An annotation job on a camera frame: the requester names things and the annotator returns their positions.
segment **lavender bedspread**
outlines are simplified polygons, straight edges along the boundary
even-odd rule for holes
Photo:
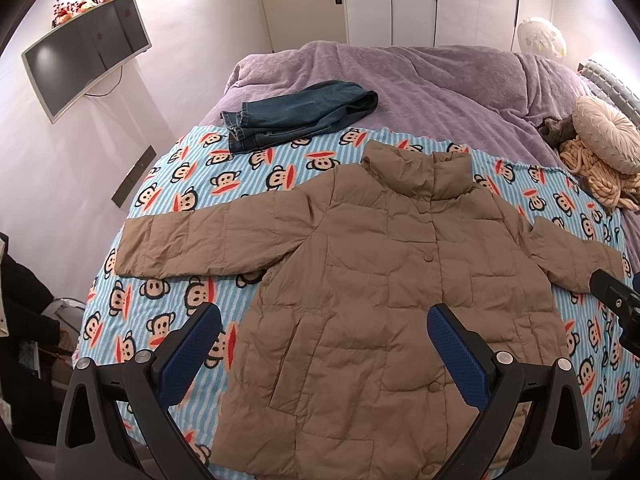
[[[568,68],[532,54],[486,47],[366,48],[315,41],[299,50],[253,54],[235,67],[225,95],[200,123],[222,125],[222,110],[297,92],[327,79],[355,81],[379,95],[356,126],[452,139],[515,162],[561,166],[536,131],[543,118],[572,113],[590,94]],[[623,230],[634,272],[640,270],[640,219],[625,211]]]

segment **television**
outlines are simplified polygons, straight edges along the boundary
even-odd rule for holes
[[[136,0],[108,0],[49,31],[22,60],[54,123],[93,85],[149,47]]]

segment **jacket sleeve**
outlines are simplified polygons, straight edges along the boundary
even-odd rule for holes
[[[331,202],[337,169],[289,191],[128,219],[115,271],[121,276],[165,278],[225,276],[269,267],[318,226]]]
[[[573,292],[589,292],[594,270],[603,269],[622,279],[622,255],[613,247],[582,240],[542,216],[536,216],[532,226],[506,200],[496,195],[494,200],[513,239],[550,282]]]

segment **jacket collar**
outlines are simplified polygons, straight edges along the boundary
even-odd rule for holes
[[[472,186],[468,153],[425,155],[370,140],[360,163],[383,186],[418,200],[456,198]]]

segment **puffer jacket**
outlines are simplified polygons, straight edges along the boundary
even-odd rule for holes
[[[567,357],[549,282],[588,292],[599,267],[622,277],[613,248],[532,227],[474,183],[466,153],[373,140],[360,164],[290,191],[129,219],[116,261],[145,278],[269,269],[239,327],[211,461],[305,480],[433,477],[478,412],[445,373],[427,309],[446,303],[494,350],[548,365]]]

